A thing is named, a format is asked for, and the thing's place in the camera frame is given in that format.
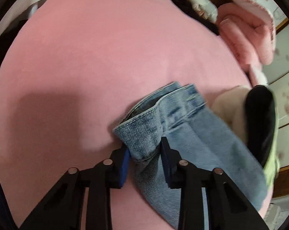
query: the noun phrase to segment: pink cloth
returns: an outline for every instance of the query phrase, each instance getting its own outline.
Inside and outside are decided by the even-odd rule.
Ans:
[[[209,104],[250,86],[223,40],[170,0],[48,0],[0,69],[0,182],[16,224],[67,169],[120,147],[112,128],[172,81],[195,83]],[[131,177],[111,211],[114,230],[171,229]]]
[[[272,62],[275,47],[275,29],[271,29],[271,23],[265,20],[270,14],[253,1],[233,1],[236,3],[226,3],[218,8],[216,24],[220,36],[249,75],[251,84],[266,84],[262,64]],[[264,14],[264,19],[259,16],[260,13]]]
[[[258,212],[259,215],[264,218],[268,209],[269,209],[269,205],[270,205],[270,202],[271,202],[271,199],[272,199],[272,195],[273,195],[273,186],[268,188],[268,193],[267,193],[267,196],[266,198],[264,199],[263,203],[262,203],[262,206],[261,206],[261,209],[260,211]]]

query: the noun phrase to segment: pile of clothes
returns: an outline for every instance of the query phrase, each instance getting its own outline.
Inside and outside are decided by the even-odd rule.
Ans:
[[[216,8],[209,0],[172,0],[184,13],[220,35],[252,84],[267,85],[262,65],[273,61],[276,30],[269,10],[252,0]]]
[[[220,95],[209,109],[194,85],[174,82],[151,93],[113,132],[128,147],[136,183],[151,206],[178,227],[181,192],[165,181],[159,143],[198,168],[221,167],[258,211],[279,170],[277,110],[261,67],[272,62],[273,17],[250,0],[232,0],[218,9],[209,0],[172,0],[184,13],[222,37],[253,86]],[[208,208],[203,203],[205,229]]]

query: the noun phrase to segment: black cloth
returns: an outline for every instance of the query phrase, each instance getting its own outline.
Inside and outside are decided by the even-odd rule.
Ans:
[[[191,18],[197,20],[202,23],[205,27],[207,27],[211,32],[216,35],[219,35],[218,27],[211,23],[208,20],[200,17],[192,8],[192,4],[188,0],[171,0],[181,11],[183,11],[186,15]]]
[[[21,28],[24,26],[24,24],[26,22],[27,22],[27,20],[19,21],[18,25],[16,25],[16,27],[12,28],[8,32],[4,32],[3,34],[1,34],[1,36],[0,36],[0,65],[1,65],[8,49],[10,48],[12,42],[14,41],[17,34],[19,33],[19,31],[21,30]]]
[[[245,101],[247,147],[264,167],[269,157],[276,123],[275,102],[269,89],[257,85]]]

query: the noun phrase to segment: folded clothing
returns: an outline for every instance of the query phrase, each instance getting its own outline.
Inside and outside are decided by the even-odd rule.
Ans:
[[[197,20],[202,23],[206,28],[208,28],[215,35],[219,35],[218,27],[210,22],[209,20],[205,20],[201,16],[199,16],[192,7],[192,4],[188,0],[171,0],[181,11],[183,11],[189,17]]]
[[[218,9],[210,0],[188,0],[192,4],[193,10],[201,17],[215,23]]]
[[[262,65],[273,61],[275,26],[266,8],[251,0],[232,0],[218,8],[220,36],[248,74],[253,86],[267,85]]]
[[[175,82],[155,91],[135,105],[113,132],[130,150],[141,192],[173,227],[178,227],[181,191],[169,189],[165,181],[159,154],[162,136],[198,168],[222,168],[260,210],[267,194],[261,165],[205,106],[194,85],[181,87]]]

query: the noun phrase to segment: denim jeans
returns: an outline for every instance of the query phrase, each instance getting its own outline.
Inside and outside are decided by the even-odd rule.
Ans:
[[[198,168],[222,168],[259,210],[267,194],[262,166],[241,140],[205,106],[194,85],[177,82],[142,99],[114,128],[136,163],[135,180],[147,201],[174,228],[178,227],[180,189],[165,181],[159,143],[166,136]],[[204,202],[207,220],[207,204]]]

